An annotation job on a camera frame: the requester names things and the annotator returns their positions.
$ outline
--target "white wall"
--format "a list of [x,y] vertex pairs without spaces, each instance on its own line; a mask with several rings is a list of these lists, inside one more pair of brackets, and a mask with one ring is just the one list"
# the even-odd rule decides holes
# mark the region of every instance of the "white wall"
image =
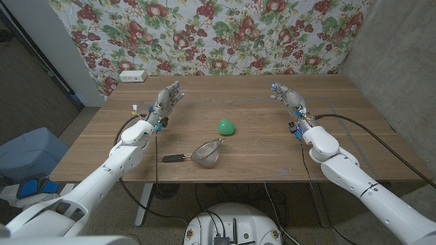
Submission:
[[435,23],[434,0],[374,1],[342,74],[436,175]]
[[101,106],[104,98],[58,16],[46,0],[3,0],[85,106]]

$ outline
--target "metal strainer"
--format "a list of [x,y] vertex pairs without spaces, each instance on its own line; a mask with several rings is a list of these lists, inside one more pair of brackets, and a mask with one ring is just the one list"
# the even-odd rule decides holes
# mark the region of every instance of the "metal strainer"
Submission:
[[217,138],[201,145],[192,154],[176,154],[164,156],[159,158],[158,161],[164,163],[180,162],[184,159],[190,158],[205,167],[212,167],[213,163],[218,160],[219,151],[221,150],[221,143],[225,139]]

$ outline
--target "white electrical box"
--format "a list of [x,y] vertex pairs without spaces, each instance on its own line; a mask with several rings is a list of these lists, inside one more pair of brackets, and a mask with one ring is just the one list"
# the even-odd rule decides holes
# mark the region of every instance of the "white electrical box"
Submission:
[[120,74],[122,82],[143,82],[147,78],[145,71],[123,71]]

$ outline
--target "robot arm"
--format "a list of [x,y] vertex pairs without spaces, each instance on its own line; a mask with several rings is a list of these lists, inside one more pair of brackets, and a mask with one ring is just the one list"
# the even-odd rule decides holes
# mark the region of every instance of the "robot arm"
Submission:
[[178,82],[163,89],[146,120],[126,129],[108,159],[70,193],[31,206],[6,227],[11,238],[86,235],[93,211],[119,178],[141,163],[150,138],[160,122],[184,96],[177,96]]
[[315,123],[297,92],[277,83],[271,89],[276,92],[271,97],[282,100],[290,114],[297,116],[296,125],[291,127],[290,124],[290,129],[298,139],[303,138],[307,145],[312,145],[309,155],[321,164],[327,179],[359,198],[402,243],[435,243],[436,223],[361,170],[357,158],[342,149],[331,134]]

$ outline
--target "green ball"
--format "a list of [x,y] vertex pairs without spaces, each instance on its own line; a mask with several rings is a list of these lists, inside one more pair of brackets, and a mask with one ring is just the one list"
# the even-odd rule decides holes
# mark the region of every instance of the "green ball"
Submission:
[[234,132],[234,125],[227,119],[222,119],[218,124],[218,133],[222,135],[231,135]]

